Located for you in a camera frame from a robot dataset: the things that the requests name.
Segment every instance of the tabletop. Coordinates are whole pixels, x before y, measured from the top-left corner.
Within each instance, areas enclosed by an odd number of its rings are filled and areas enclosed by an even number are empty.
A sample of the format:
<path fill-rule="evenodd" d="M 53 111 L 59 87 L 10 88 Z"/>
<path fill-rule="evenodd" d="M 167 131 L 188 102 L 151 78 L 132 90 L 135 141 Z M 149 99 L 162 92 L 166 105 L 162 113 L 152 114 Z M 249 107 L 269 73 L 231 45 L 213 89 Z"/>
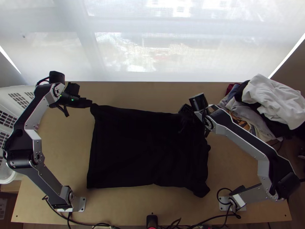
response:
<path fill-rule="evenodd" d="M 188 98 L 204 92 L 208 103 L 217 104 L 225 94 L 228 83 L 200 82 L 79 82 L 80 95 L 99 105 L 132 108 L 156 112 L 177 113 Z M 121 187 L 109 189 L 86 188 L 94 118 L 90 109 L 68 108 L 66 118 L 58 109 L 48 109 L 38 133 L 42 138 L 45 164 L 62 185 L 69 185 L 75 195 L 87 198 L 85 211 L 73 213 L 73 219 L 84 223 L 106 222 L 118 226 L 141 226 L 146 216 L 154 213 L 160 225 L 169 225 L 182 218 L 182 225 L 199 223 L 212 216 L 225 214 L 219 210 L 216 192 L 240 185 L 250 187 L 259 183 L 257 161 L 224 136 L 210 133 L 207 141 L 211 191 L 198 198 L 186 188 Z M 24 177 L 12 217 L 13 222 L 66 224 L 42 201 L 44 193 Z M 288 204 L 269 200 L 247 205 L 241 219 L 229 217 L 227 224 L 260 223 L 291 220 Z M 222 224 L 223 218 L 212 220 Z"/>

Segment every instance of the black cloth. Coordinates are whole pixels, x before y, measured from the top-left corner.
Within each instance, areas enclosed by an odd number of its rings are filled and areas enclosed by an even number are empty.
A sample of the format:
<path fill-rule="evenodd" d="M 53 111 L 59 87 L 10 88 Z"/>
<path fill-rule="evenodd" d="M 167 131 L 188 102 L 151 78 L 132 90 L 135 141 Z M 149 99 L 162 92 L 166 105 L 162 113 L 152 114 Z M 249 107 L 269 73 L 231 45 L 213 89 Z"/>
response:
<path fill-rule="evenodd" d="M 198 197 L 210 189 L 210 146 L 191 113 L 155 113 L 91 106 L 95 118 L 87 188 L 156 184 L 185 187 Z"/>

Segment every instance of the white curtain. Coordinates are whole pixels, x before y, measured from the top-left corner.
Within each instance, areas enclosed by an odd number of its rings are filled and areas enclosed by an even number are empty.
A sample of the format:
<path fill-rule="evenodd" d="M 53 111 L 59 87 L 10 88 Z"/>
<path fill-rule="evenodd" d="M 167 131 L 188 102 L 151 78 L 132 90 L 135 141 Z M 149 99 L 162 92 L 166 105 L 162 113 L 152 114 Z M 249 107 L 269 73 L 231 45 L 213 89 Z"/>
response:
<path fill-rule="evenodd" d="M 305 32 L 304 0 L 0 0 L 0 46 L 29 84 L 242 82 Z"/>

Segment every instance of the pile of clothes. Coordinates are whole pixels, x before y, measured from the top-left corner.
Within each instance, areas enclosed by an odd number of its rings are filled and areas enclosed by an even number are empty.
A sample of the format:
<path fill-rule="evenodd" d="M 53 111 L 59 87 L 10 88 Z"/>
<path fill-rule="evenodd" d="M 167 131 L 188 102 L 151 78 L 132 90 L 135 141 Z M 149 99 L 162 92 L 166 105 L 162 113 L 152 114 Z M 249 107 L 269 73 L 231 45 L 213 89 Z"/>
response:
<path fill-rule="evenodd" d="M 264 142 L 296 135 L 305 140 L 305 98 L 300 91 L 260 74 L 230 84 L 218 106 Z"/>

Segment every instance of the white plastic basket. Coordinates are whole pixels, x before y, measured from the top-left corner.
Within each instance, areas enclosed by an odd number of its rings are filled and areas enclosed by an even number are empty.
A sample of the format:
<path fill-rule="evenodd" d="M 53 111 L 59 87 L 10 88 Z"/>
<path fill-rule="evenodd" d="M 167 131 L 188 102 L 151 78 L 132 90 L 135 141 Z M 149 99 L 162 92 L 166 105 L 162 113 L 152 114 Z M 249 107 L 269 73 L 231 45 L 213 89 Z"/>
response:
<path fill-rule="evenodd" d="M 0 88 L 0 184 L 8 184 L 22 177 L 6 165 L 2 147 L 12 133 L 14 123 L 33 100 L 34 90 L 35 86 Z"/>

